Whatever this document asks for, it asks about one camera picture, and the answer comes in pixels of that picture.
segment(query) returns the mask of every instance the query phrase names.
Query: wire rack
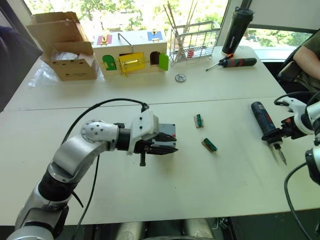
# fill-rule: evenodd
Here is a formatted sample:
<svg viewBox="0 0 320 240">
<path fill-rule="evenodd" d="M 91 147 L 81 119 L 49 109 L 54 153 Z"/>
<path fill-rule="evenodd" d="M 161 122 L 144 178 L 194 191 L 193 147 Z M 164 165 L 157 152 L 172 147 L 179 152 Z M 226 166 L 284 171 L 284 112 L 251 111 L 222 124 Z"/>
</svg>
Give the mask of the wire rack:
<svg viewBox="0 0 320 240">
<path fill-rule="evenodd" d="M 180 25 L 176 29 L 171 29 L 169 53 L 171 66 L 201 57 L 211 58 L 219 31 L 220 26 L 215 21 L 199 22 L 189 26 Z"/>
</svg>

